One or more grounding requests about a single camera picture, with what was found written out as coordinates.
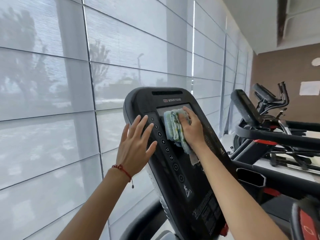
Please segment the cleaning cloth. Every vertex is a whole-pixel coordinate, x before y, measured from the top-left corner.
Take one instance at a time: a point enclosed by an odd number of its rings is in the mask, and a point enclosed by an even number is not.
[[[191,120],[188,114],[183,109],[173,109],[171,111],[166,111],[163,114],[164,126],[167,139],[173,141],[178,147],[182,147],[183,151],[190,156],[190,161],[192,165],[198,163],[198,158],[194,151],[190,148],[183,134],[183,128],[179,121],[179,114],[182,114],[189,124]]]

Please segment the console label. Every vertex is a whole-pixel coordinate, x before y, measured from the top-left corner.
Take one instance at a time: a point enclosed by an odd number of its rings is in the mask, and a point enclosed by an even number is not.
[[[164,99],[163,102],[168,103],[168,102],[176,102],[176,101],[181,101],[180,97],[175,97],[175,98],[167,98]]]

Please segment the numbered button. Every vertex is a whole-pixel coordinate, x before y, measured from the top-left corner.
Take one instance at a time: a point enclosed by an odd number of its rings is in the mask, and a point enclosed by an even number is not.
[[[179,169],[178,164],[175,163],[175,164],[173,165],[173,169],[174,169],[175,171],[178,171],[178,169]]]
[[[182,182],[182,183],[184,181],[184,177],[181,174],[179,175],[179,181]]]

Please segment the wall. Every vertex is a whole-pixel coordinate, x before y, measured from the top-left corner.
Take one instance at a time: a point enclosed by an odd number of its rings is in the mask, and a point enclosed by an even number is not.
[[[58,236],[115,164],[136,87],[187,89],[220,134],[250,53],[221,0],[0,0],[2,238]],[[133,180],[100,239],[158,199]]]
[[[278,96],[277,84],[285,81],[290,104],[285,120],[320,123],[320,96],[300,96],[301,82],[319,81],[320,67],[311,65],[320,56],[320,44],[272,51],[255,55],[252,64],[251,85],[260,83]],[[256,103],[253,92],[250,99]],[[277,114],[274,109],[270,114]]]

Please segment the left hand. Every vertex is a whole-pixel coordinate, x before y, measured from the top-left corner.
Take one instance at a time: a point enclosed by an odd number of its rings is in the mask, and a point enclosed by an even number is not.
[[[125,125],[116,160],[116,164],[122,164],[123,168],[130,174],[131,177],[143,169],[143,167],[149,161],[149,158],[155,152],[157,146],[157,141],[154,141],[146,150],[150,133],[153,128],[153,123],[151,123],[145,129],[141,136],[143,127],[148,120],[148,116],[145,115],[141,121],[140,119],[141,116],[138,115],[132,123],[130,129],[129,124]]]

